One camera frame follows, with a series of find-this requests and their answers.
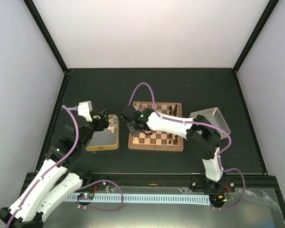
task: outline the white wall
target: white wall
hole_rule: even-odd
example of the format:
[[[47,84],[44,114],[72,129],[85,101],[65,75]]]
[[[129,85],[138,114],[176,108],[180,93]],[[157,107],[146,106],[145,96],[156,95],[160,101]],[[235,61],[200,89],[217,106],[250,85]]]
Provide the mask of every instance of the white wall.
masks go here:
[[[278,3],[238,73],[271,175],[285,199],[285,0]]]
[[[24,2],[0,0],[0,208],[34,170],[62,77]]]
[[[233,67],[268,0],[34,0],[68,67]]]

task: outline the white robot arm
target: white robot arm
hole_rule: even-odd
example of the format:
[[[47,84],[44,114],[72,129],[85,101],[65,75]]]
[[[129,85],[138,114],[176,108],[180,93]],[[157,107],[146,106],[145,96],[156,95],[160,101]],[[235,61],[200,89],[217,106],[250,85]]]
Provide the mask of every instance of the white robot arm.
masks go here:
[[[131,135],[147,131],[164,131],[187,139],[191,143],[191,150],[198,155],[205,166],[206,177],[218,182],[223,174],[223,168],[219,166],[219,140],[220,134],[209,127],[197,126],[190,122],[210,124],[204,116],[197,118],[180,118],[155,112],[146,108],[142,112],[127,105],[123,109],[122,118],[128,121]]]

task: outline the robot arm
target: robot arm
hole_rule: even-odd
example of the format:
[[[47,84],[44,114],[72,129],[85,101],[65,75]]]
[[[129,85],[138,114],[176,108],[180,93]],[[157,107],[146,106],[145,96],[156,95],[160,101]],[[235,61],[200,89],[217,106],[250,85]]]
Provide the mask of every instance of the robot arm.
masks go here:
[[[108,110],[100,112],[97,118],[93,118],[91,102],[79,103],[75,110],[78,110],[78,115],[85,117],[87,121],[85,125],[79,127],[79,138],[76,148],[59,166],[48,171],[50,167],[70,151],[74,144],[74,130],[66,127],[64,135],[50,148],[47,153],[47,159],[44,161],[38,175],[24,193],[10,208],[1,208],[0,219],[6,224],[11,216],[15,215],[9,226],[10,228],[41,228],[50,213],[68,195],[82,185],[90,183],[91,173],[88,169],[82,166],[71,168],[71,165],[86,148],[94,132],[103,131],[108,127]],[[52,189],[56,181],[67,171],[70,172],[67,177]]]
[[[123,109],[121,117],[128,122],[127,126],[131,135],[148,131],[164,131],[187,139],[191,150],[203,160],[206,177],[214,182],[221,179],[223,169],[219,167],[218,163],[220,134],[210,127],[185,123],[196,121],[210,124],[204,116],[198,115],[195,119],[192,119],[162,113],[157,115],[153,109],[146,108],[140,112],[127,105]]]

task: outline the chess piece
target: chess piece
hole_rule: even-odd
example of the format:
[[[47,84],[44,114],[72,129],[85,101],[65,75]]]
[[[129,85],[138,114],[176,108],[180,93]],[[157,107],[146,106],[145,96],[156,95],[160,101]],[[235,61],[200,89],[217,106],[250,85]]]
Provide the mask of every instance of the chess piece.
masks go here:
[[[176,116],[176,115],[177,115],[177,104],[176,104],[176,105],[175,105],[175,107],[174,107],[173,115],[174,115],[174,116]]]
[[[108,130],[110,130],[112,133],[115,132],[115,127],[108,127]]]

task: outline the metal plate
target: metal plate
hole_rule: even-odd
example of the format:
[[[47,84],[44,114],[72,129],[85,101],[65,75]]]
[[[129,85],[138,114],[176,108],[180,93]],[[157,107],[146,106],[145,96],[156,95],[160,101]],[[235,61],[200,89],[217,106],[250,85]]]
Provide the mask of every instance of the metal plate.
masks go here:
[[[219,127],[220,129],[224,130],[227,132],[227,134],[230,134],[231,131],[222,115],[220,112],[219,108],[209,108],[205,110],[201,110],[198,112],[193,112],[190,113],[190,118],[196,118],[197,115],[203,115],[208,119],[208,121],[216,127]],[[221,139],[226,139],[226,136],[220,132],[220,138]]]
[[[119,146],[119,121],[117,115],[109,115],[109,127],[102,132],[95,132],[87,151],[114,150]]]

